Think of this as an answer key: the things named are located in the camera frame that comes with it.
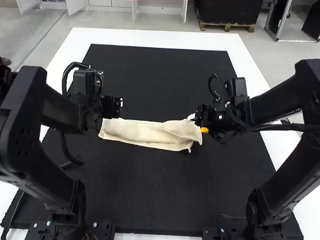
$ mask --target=cable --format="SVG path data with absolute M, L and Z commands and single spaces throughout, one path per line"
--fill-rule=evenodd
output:
M 212 89 L 212 81 L 213 79 L 218 79 L 220 82 L 220 85 L 222 87 L 222 91 L 224 94 L 225 100 L 227 100 L 227 91 L 226 88 L 221 81 L 220 77 L 213 73 L 209 79 L 208 79 L 208 88 L 210 93 L 213 95 L 215 100 L 218 102 L 222 103 L 222 99 L 220 98 L 220 95 Z M 314 132 L 314 131 L 320 131 L 320 126 L 318 125 L 305 125 L 305 124 L 300 124 L 300 123 L 288 123 L 288 124 L 260 124 L 260 125 L 249 125 L 245 121 L 241 120 L 238 118 L 236 115 L 234 115 L 233 110 L 230 105 L 230 99 L 229 101 L 225 104 L 225 107 L 227 109 L 228 114 L 230 117 L 238 124 L 243 126 L 245 129 L 252 131 L 252 132 L 260 132 L 260 131 L 298 131 L 298 132 Z
M 93 233 L 91 233 L 91 235 L 94 237 L 95 240 L 99 240 L 99 238 L 97 238 L 97 236 L 94 235 Z
M 218 214 L 218 217 L 226 217 L 229 219 L 246 219 L 247 218 L 246 216 L 229 216 L 223 213 Z
M 228 98 L 227 98 L 227 92 L 226 92 L 225 86 L 224 86 L 223 82 L 221 81 L 220 77 L 219 77 L 217 74 L 215 74 L 215 73 L 213 73 L 213 74 L 209 77 L 209 79 L 208 79 L 208 88 L 209 88 L 210 93 L 212 94 L 212 96 L 213 96 L 218 102 L 222 103 L 223 100 L 221 99 L 220 95 L 219 95 L 216 91 L 214 91 L 214 90 L 212 89 L 212 81 L 213 81 L 213 79 L 218 79 L 218 80 L 219 80 L 220 85 L 221 85 L 221 87 L 222 87 L 223 94 L 224 94 L 224 100 L 226 101 Z
M 85 164 L 85 161 L 81 160 L 81 158 L 78 159 L 78 158 L 72 156 L 71 153 L 69 152 L 68 146 L 67 146 L 67 141 L 66 141 L 66 136 L 65 136 L 64 132 L 60 132 L 60 141 L 61 141 L 61 147 L 62 147 L 63 154 L 66 156 L 66 158 L 68 160 L 70 160 L 70 162 L 77 164 L 77 165 L 80 165 L 80 166 Z
M 69 161 L 69 162 L 66 162 L 66 163 L 60 165 L 59 167 L 60 167 L 61 169 L 63 169 L 63 170 L 66 170 L 66 169 L 68 169 L 69 167 L 71 167 L 72 165 L 73 165 L 73 163 L 72 163 L 71 161 Z M 7 235 L 8 235 L 8 232 L 9 232 L 9 229 L 10 229 L 10 226 L 11 226 L 11 223 L 12 223 L 13 219 L 16 217 L 17 209 L 19 208 L 19 206 L 20 206 L 20 204 L 21 204 L 21 201 L 22 201 L 22 198 L 23 198 L 23 196 L 25 195 L 25 193 L 26 193 L 25 191 L 22 192 L 22 194 L 21 194 L 21 196 L 20 196 L 20 198 L 19 198 L 19 200 L 18 200 L 18 202 L 17 202 L 17 204 L 16 204 L 16 206 L 15 206 L 15 208 L 14 208 L 14 211 L 13 211 L 13 213 L 12 213 L 12 216 L 11 216 L 11 218 L 10 218 L 9 223 L 8 223 L 7 226 L 3 229 L 3 232 L 2 232 L 2 235 L 1 235 L 1 240 L 7 240 Z
M 237 116 L 234 115 L 233 110 L 230 106 L 230 102 L 227 102 L 226 108 L 230 117 L 252 132 L 260 132 L 260 131 L 298 131 L 298 132 L 310 132 L 310 131 L 320 131 L 320 126 L 317 125 L 305 125 L 300 123 L 289 123 L 289 124 L 261 124 L 251 126 L 245 121 L 241 120 Z
M 87 69 L 87 70 L 94 71 L 94 76 L 100 82 L 100 86 L 99 86 L 99 89 L 97 90 L 97 92 L 95 92 L 94 96 L 92 96 L 92 97 L 99 96 L 102 91 L 101 76 L 97 73 L 97 71 L 94 68 L 91 68 L 90 65 L 85 65 L 83 63 L 76 62 L 76 61 L 73 61 L 72 63 L 70 63 L 63 72 L 62 81 L 61 81 L 62 95 L 64 97 L 67 97 L 67 79 L 68 79 L 68 75 L 69 75 L 70 71 L 74 68 L 81 68 L 81 69 Z M 80 166 L 85 163 L 82 159 L 78 159 L 78 158 L 71 155 L 71 153 L 68 150 L 66 136 L 63 131 L 60 132 L 60 141 L 61 141 L 62 151 L 68 160 L 70 160 L 72 163 L 80 165 Z

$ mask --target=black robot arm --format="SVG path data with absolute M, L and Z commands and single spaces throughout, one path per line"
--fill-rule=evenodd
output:
M 95 70 L 76 71 L 67 97 L 46 84 L 47 72 L 41 67 L 24 66 L 11 73 L 0 65 L 0 73 L 0 180 L 45 203 L 52 226 L 60 226 L 66 239 L 82 239 L 87 228 L 85 187 L 43 151 L 41 124 L 83 134 L 101 118 L 118 118 L 122 98 L 96 94 L 103 82 L 97 84 Z
M 246 206 L 246 239 L 281 236 L 281 224 L 296 204 L 320 185 L 320 59 L 298 62 L 293 77 L 252 99 L 244 78 L 227 81 L 225 95 L 225 107 L 201 105 L 195 116 L 195 123 L 220 142 L 247 131 L 304 132 L 278 171 L 253 190 Z M 304 124 L 269 124 L 299 111 Z

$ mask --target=white towel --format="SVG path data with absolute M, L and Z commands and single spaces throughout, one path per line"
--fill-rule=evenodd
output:
M 188 149 L 189 153 L 194 142 L 202 145 L 200 127 L 188 119 L 166 122 L 103 119 L 99 137 L 155 149 Z

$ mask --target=white floor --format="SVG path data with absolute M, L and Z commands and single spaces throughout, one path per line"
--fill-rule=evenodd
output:
M 264 30 L 266 19 L 267 13 L 261 13 L 255 33 L 238 27 L 231 28 L 230 33 L 241 36 L 264 78 L 274 87 L 295 73 L 294 64 L 299 60 L 320 58 L 320 43 L 274 42 Z M 133 23 L 132 14 L 126 12 L 80 11 L 69 16 L 64 10 L 32 9 L 21 16 L 17 8 L 5 7 L 0 7 L 0 22 L 0 55 L 12 60 L 13 70 L 23 65 L 47 67 L 73 27 L 200 32 L 192 7 L 188 9 L 186 24 L 176 15 L 142 14 Z M 293 13 L 281 38 L 305 39 L 301 25 L 302 21 Z M 208 32 L 224 30 L 212 27 L 203 34 Z M 291 120 L 303 119 L 297 116 Z

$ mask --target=wooden pallet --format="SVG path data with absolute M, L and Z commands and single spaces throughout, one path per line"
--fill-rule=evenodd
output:
M 205 31 L 206 26 L 224 26 L 225 32 L 230 32 L 231 27 L 246 27 L 249 33 L 255 32 L 255 27 L 256 27 L 255 24 L 205 22 L 201 20 L 200 13 L 196 5 L 194 5 L 194 11 L 195 11 L 196 18 L 198 19 L 198 23 L 201 31 Z

